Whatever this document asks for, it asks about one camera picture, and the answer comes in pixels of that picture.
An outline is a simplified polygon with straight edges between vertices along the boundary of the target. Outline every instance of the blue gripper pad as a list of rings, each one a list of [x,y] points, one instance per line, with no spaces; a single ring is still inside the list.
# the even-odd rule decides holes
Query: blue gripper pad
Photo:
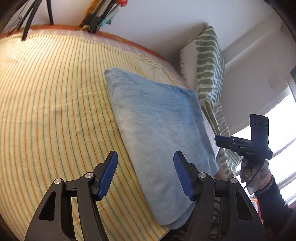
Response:
[[[102,200],[103,197],[106,196],[108,193],[117,164],[118,164],[118,154],[117,152],[114,152],[102,175],[102,178],[100,179],[99,192],[98,192],[98,196],[100,200]]]
[[[193,181],[196,180],[196,175],[198,175],[197,168],[194,164],[187,162],[181,151],[174,153],[174,166],[185,195],[193,200]]]

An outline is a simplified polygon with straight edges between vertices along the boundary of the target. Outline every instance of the bed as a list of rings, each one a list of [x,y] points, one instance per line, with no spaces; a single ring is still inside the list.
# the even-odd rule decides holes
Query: bed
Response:
[[[169,227],[155,221],[145,200],[112,113],[104,70],[119,67],[160,83],[187,84],[161,56],[117,36],[68,26],[33,29],[24,42],[21,33],[0,40],[3,219],[23,240],[53,180],[77,179],[115,150],[118,168],[98,202],[106,233],[110,240],[160,240]],[[76,238],[83,240],[75,199],[73,220]]]

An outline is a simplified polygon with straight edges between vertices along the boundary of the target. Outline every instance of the hand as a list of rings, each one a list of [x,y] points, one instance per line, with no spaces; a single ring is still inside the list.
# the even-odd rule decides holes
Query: hand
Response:
[[[247,158],[242,160],[242,168],[239,172],[242,183],[246,182],[249,194],[254,194],[257,190],[263,189],[271,180],[271,172],[268,168],[268,161],[264,162],[259,172],[258,166],[251,166]]]

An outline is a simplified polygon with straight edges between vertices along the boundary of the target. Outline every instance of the metal screw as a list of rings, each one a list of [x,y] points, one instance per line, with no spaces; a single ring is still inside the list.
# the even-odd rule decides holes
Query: metal screw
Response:
[[[232,178],[230,179],[230,182],[233,183],[233,184],[237,184],[238,181],[237,181],[236,178],[232,177]]]
[[[92,178],[94,176],[94,174],[92,172],[88,172],[85,174],[86,178]]]
[[[57,179],[54,181],[55,184],[60,184],[61,182],[62,182],[62,180],[61,180],[60,178],[57,178]]]
[[[199,176],[200,178],[205,178],[205,177],[207,176],[207,174],[205,174],[204,172],[200,172],[200,173],[198,174],[198,176]]]

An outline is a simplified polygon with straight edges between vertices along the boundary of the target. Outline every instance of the blue towel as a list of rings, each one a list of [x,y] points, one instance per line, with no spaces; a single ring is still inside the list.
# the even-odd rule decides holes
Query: blue towel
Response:
[[[138,180],[156,220],[182,226],[194,203],[174,164],[181,150],[199,171],[218,172],[194,90],[147,80],[118,68],[105,71],[112,110]]]

